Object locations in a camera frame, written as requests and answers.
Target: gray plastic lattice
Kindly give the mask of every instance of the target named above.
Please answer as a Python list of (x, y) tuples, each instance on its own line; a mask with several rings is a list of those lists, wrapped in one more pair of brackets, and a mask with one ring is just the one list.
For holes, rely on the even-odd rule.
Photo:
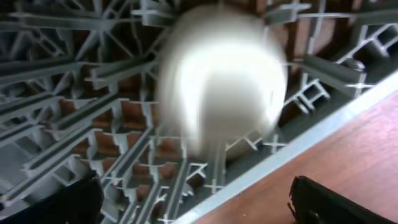
[[(207, 161), (189, 159), (184, 156), (184, 139), (158, 124), (153, 110), (157, 102), (150, 88), (157, 79), (159, 48), (168, 26), (178, 19), (178, 4), (112, 0), (105, 7), (97, 0), (58, 0), (16, 1), (5, 7), (0, 21), (0, 152), (16, 151), (15, 162), (20, 165), (16, 169), (22, 172), (13, 179), (1, 174), (1, 201), (6, 209), (0, 217), (74, 183), (89, 167), (98, 173), (104, 188), (102, 223), (173, 222), (257, 163), (283, 151), (291, 140), (397, 68), (398, 4), (394, 1), (366, 3), (355, 13), (325, 12), (325, 0), (319, 0), (317, 7), (299, 1), (273, 7), (263, 16), (270, 27), (311, 19), (305, 56), (288, 64), (301, 68), (302, 74), (298, 90), (285, 105), (294, 104), (302, 114), (270, 136), (254, 130), (225, 145), (210, 146), (226, 150), (214, 151)], [(306, 9), (316, 12), (304, 13)], [(326, 17), (355, 20), (349, 46), (334, 61), (314, 55)], [(134, 44), (123, 41), (121, 30), (126, 26)], [(160, 31), (146, 47), (138, 32), (145, 27)], [(123, 57), (113, 55), (116, 48)], [(371, 63), (357, 57), (363, 49), (371, 54)], [(137, 94), (121, 92), (121, 81), (134, 77), (139, 77)], [(86, 92), (87, 83), (93, 85), (91, 95)], [(62, 110), (65, 103), (73, 104), (72, 113)], [(126, 126), (124, 103), (140, 107), (143, 125)], [(99, 125), (96, 119), (108, 111), (110, 125)], [(102, 151), (98, 134), (110, 137), (117, 153)], [(177, 142), (177, 157), (158, 156), (167, 141)], [(84, 142), (83, 151), (75, 150)], [(242, 142), (249, 152), (227, 167), (226, 156)], [(105, 166), (106, 161), (113, 163)], [(145, 167), (150, 175), (134, 174), (135, 165)], [(164, 178), (160, 170), (168, 166), (174, 172)], [(46, 186), (47, 194), (40, 194), (39, 186)], [(142, 189), (147, 192), (139, 194)]]

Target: black plastic piece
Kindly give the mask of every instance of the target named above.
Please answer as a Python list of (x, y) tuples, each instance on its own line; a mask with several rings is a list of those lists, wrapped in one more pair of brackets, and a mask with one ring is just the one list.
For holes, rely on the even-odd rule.
[(290, 189), (289, 204), (298, 224), (315, 223), (394, 223), (314, 182), (308, 177), (296, 177)]
[(98, 223), (103, 203), (101, 184), (94, 174), (61, 189), (45, 200), (17, 213), (0, 224), (92, 224)]

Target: gray plastic rib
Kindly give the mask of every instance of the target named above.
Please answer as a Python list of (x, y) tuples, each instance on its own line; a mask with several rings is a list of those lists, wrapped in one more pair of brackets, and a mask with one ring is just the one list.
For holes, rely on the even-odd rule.
[(115, 62), (98, 68), (91, 69), (91, 80), (94, 88), (100, 89), (110, 83), (118, 82), (122, 79), (137, 75), (139, 72), (152, 66), (150, 60), (134, 58)]
[(71, 182), (78, 181), (86, 177), (88, 169), (78, 159), (70, 159), (67, 164), (68, 169), (75, 175)]
[(299, 3), (294, 1), (290, 4), (282, 4), (276, 8), (267, 11), (264, 18), (267, 24), (279, 25), (288, 22), (295, 22), (300, 11), (311, 8), (311, 4)]
[(60, 167), (58, 170), (56, 170), (52, 174), (52, 177), (64, 186), (69, 186), (73, 182), (69, 170), (66, 166)]
[(261, 139), (258, 143), (259, 149), (256, 153), (252, 153), (244, 156), (240, 160), (234, 162), (228, 167), (228, 172), (226, 173), (226, 183), (230, 183), (233, 180), (239, 178), (248, 169), (255, 166), (259, 162), (273, 156), (279, 150), (287, 145), (287, 142), (282, 137), (279, 128), (276, 128), (273, 133), (271, 133), (267, 138)]
[(119, 220), (119, 209), (109, 200), (103, 201), (101, 213), (113, 223)]
[(33, 134), (33, 132), (37, 131), (39, 128), (41, 128), (40, 125), (34, 125), (26, 122), (5, 130), (4, 132), (0, 133), (0, 147), (13, 143), (14, 141), (30, 134)]
[[(320, 0), (318, 6), (318, 13), (323, 14), (326, 8), (326, 0)], [(311, 18), (310, 22), (310, 29), (308, 32), (308, 40), (305, 46), (305, 53), (307, 55), (312, 55), (315, 48), (315, 41), (317, 40), (317, 36), (321, 31), (323, 18), (322, 17), (315, 17)], [(305, 88), (308, 83), (308, 73), (302, 72), (302, 79), (301, 79), (301, 88)]]
[(2, 85), (9, 85), (35, 78), (46, 78), (77, 70), (80, 67), (81, 65), (72, 61), (70, 57), (9, 63), (7, 65), (0, 65), (0, 83)]
[(154, 182), (149, 190), (149, 193), (145, 197), (144, 201), (141, 202), (139, 212), (137, 217), (134, 219), (133, 223), (137, 224), (145, 224), (152, 213), (152, 209), (154, 207), (154, 202), (156, 201), (157, 196), (160, 192), (160, 182)]
[(144, 57), (148, 57), (150, 54), (157, 54), (155, 51), (156, 47), (159, 46), (170, 34), (170, 29), (164, 28), (162, 32), (156, 37), (155, 41), (150, 45), (148, 50), (144, 53)]
[(5, 206), (10, 206), (14, 202), (21, 200), (31, 194), (45, 179), (51, 177), (57, 169), (65, 165), (69, 159), (74, 158), (70, 154), (66, 154), (54, 161), (51, 166), (40, 170), (36, 175), (29, 177), (28, 179), (25, 179), (21, 183), (14, 186), (10, 191), (1, 196), (3, 204), (5, 204)]
[(50, 148), (41, 152), (38, 156), (32, 160), (26, 162), (23, 166), (28, 174), (33, 174), (37, 170), (43, 169), (43, 167), (49, 167), (54, 161), (69, 154), (70, 151), (79, 142), (88, 137), (92, 133), (93, 128), (91, 126), (83, 126), (79, 130), (70, 133), (68, 136), (59, 140)]
[(398, 23), (398, 6), (389, 9), (360, 12), (357, 17), (361, 23), (366, 25)]
[(166, 27), (174, 20), (174, 12), (166, 2), (140, 0), (140, 9), (131, 11), (132, 15), (141, 16), (144, 26)]
[(107, 94), (53, 123), (52, 129), (56, 131), (69, 132), (79, 128), (87, 122), (90, 123), (92, 119), (111, 109), (115, 103), (119, 103), (116, 94)]
[(131, 169), (131, 164), (138, 161), (139, 157), (144, 152), (144, 149), (149, 144), (148, 135), (151, 130), (151, 128), (147, 129), (133, 147), (121, 156), (120, 163), (111, 172), (112, 176), (116, 179), (114, 180), (115, 183), (118, 182), (119, 179), (125, 177), (125, 173)]
[(208, 147), (213, 148), (213, 150), (208, 152), (204, 186), (209, 188), (210, 194), (215, 194), (225, 185), (226, 144), (223, 142), (212, 142)]
[(88, 37), (84, 41), (83, 45), (80, 47), (79, 51), (76, 53), (75, 59), (81, 60), (84, 54), (94, 47), (100, 40), (100, 35), (98, 30), (91, 30)]
[(104, 217), (101, 221), (101, 224), (113, 224), (114, 222), (112, 222), (111, 220), (109, 220), (108, 218)]
[(182, 197), (183, 186), (189, 173), (189, 168), (190, 163), (186, 159), (178, 163), (178, 172), (173, 177), (172, 183), (167, 191), (165, 204), (160, 213), (160, 217), (163, 217), (163, 220), (170, 220), (172, 222), (177, 218), (180, 198)]
[(350, 88), (348, 85), (364, 81), (364, 77), (366, 77), (363, 72), (312, 55), (304, 56), (300, 66), (312, 77), (319, 78), (323, 83), (351, 97), (358, 97), (360, 93), (356, 88)]
[(7, 20), (6, 18), (0, 22), (0, 32), (19, 32), (28, 31), (28, 28), (22, 27), (18, 21)]
[(118, 224), (128, 224), (130, 223), (130, 219), (134, 218), (134, 214), (137, 210), (137, 201), (130, 202), (126, 209), (124, 209), (123, 214), (118, 221)]
[(120, 20), (104, 20), (94, 12), (53, 9), (28, 3), (17, 3), (18, 17), (24, 27), (73, 30), (109, 30)]
[(25, 116), (34, 110), (57, 102), (61, 97), (44, 92), (0, 105), (0, 121)]

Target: wooden table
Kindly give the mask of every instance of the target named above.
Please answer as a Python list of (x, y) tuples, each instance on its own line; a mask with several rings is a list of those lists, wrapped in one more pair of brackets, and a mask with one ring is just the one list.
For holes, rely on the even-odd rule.
[(398, 222), (398, 93), (197, 223), (293, 223), (287, 203), (297, 175)]

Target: blurry ball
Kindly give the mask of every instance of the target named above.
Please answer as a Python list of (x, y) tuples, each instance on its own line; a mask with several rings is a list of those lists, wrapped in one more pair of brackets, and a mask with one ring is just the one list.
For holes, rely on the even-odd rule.
[(287, 85), (285, 57), (262, 21), (232, 7), (195, 8), (162, 48), (157, 97), (192, 154), (203, 142), (273, 130)]

